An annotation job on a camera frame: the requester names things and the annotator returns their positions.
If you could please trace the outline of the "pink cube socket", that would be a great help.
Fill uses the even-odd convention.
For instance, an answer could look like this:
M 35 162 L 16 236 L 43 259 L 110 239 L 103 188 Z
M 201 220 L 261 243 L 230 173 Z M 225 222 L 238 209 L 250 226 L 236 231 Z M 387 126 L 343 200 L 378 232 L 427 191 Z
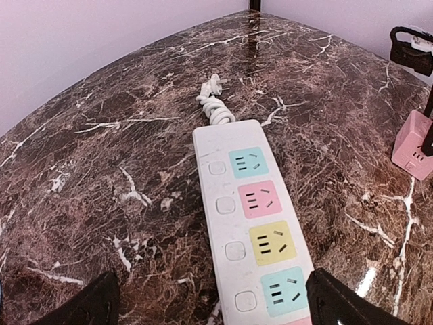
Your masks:
M 397 133 L 392 151 L 392 162 L 420 181 L 432 172 L 432 156 L 421 150 L 431 126 L 431 119 L 412 110 Z

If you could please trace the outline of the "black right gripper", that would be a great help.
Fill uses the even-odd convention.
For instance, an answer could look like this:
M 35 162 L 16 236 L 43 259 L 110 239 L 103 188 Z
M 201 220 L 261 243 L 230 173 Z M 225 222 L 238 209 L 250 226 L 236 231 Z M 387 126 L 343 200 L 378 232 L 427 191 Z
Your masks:
M 432 74 L 432 53 L 425 53 L 412 48 L 411 42 L 398 40 L 398 33 L 405 33 L 411 36 L 424 37 L 423 34 L 411 28 L 407 28 L 404 26 L 394 27 L 390 32 L 390 39 L 392 41 L 390 60 L 407 68 L 411 68 L 416 73 L 429 77 Z M 430 118 L 430 115 L 432 114 L 432 109 L 433 87 L 430 90 L 429 98 L 426 107 L 424 108 L 423 115 L 427 118 Z M 432 142 L 433 124 L 430 125 L 430 128 L 428 129 L 421 145 L 421 150 L 424 154 L 433 154 Z

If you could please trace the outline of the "white multicolour power strip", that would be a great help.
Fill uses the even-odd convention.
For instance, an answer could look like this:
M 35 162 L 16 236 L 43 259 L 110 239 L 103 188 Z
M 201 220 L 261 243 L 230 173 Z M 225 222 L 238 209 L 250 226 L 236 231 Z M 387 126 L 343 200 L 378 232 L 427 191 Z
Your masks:
M 313 263 L 256 120 L 193 131 L 216 285 L 226 324 L 310 324 Z

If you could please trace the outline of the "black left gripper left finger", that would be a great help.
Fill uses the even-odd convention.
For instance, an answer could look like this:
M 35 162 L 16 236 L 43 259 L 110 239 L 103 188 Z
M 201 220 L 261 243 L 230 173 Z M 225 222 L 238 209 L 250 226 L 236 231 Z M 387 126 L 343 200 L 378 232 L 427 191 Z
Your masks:
M 104 272 L 61 307 L 32 324 L 118 324 L 120 287 L 114 272 Z

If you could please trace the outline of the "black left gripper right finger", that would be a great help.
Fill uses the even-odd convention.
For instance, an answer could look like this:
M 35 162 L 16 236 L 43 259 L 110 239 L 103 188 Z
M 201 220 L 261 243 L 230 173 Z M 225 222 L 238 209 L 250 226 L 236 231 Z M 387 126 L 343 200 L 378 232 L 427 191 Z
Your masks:
M 408 325 L 358 296 L 325 269 L 310 273 L 306 292 L 313 324 Z

